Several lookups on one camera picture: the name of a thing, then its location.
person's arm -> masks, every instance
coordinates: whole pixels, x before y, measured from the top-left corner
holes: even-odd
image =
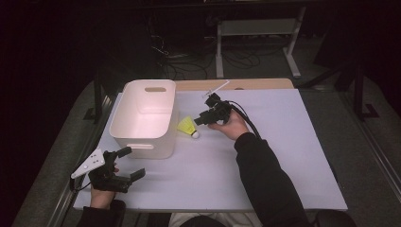
[[[268,143],[250,133],[238,113],[232,111],[225,125],[209,128],[235,140],[241,181],[264,226],[311,226],[291,179]]]
[[[83,207],[78,227],[121,226],[126,211],[123,201],[114,199],[115,192],[91,189],[91,205]]]

dark background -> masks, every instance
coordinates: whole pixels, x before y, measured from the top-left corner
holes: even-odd
[[[67,1],[1,3],[0,179],[1,201],[8,209],[2,219],[5,226],[13,222],[76,98],[96,73],[101,73],[109,94],[126,81],[160,76],[158,56],[150,49],[147,16],[81,10],[102,4],[106,2],[86,2],[85,6]],[[397,2],[315,6],[305,15],[302,34],[326,33],[316,59],[320,65],[334,67],[357,55],[366,76],[380,86],[401,115],[400,12]],[[154,28],[171,42],[202,40],[214,30],[206,23],[208,16],[197,12],[173,18],[159,13],[153,15]],[[172,22],[180,18],[186,23]],[[183,27],[187,29],[177,38],[176,31]]]

bin handle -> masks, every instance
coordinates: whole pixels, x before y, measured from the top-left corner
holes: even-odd
[[[127,144],[127,147],[132,149],[154,149],[154,146],[150,144]]]

white plastic bin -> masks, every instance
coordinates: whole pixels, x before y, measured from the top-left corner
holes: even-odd
[[[142,79],[126,84],[113,116],[110,135],[131,158],[165,159],[176,141],[178,108],[175,82]]]

black cable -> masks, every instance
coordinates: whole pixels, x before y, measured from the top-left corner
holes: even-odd
[[[257,131],[256,126],[253,124],[253,122],[251,121],[251,119],[245,115],[243,112],[241,112],[235,105],[231,105],[231,107],[233,108],[233,110],[235,110],[239,115],[241,115],[242,118],[244,118],[244,120],[248,123],[248,125],[251,127],[251,129],[253,130],[254,135],[256,136],[256,138],[258,139],[262,139],[260,137],[259,131]]]
[[[233,104],[229,104],[230,102],[234,103],[235,105],[237,105],[241,110],[239,110],[237,108],[237,106],[233,105]],[[251,121],[251,119],[248,117],[247,113],[245,112],[244,108],[241,107],[241,105],[239,105],[238,103],[234,102],[234,101],[219,101],[219,103],[223,104],[223,105],[229,105],[233,110],[235,110],[244,120],[245,122],[248,123],[248,125],[251,127],[251,129],[253,130],[254,135],[256,136],[256,138],[258,139],[262,139],[262,137],[259,134],[259,131],[257,130],[256,126],[253,124],[253,122]]]

